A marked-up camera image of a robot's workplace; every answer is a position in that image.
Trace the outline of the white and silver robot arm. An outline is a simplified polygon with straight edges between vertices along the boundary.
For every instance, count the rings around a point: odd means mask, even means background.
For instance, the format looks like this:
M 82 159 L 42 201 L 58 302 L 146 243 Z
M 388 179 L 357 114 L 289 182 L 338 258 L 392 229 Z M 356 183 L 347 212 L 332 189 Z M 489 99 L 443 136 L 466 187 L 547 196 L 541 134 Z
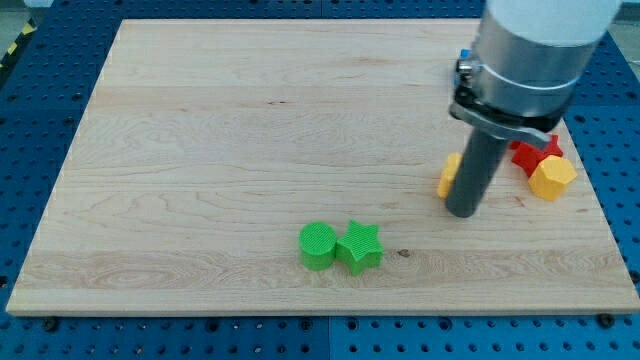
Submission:
M 543 149 L 619 0 L 488 0 L 450 114 L 473 127 L 468 149 L 512 140 Z

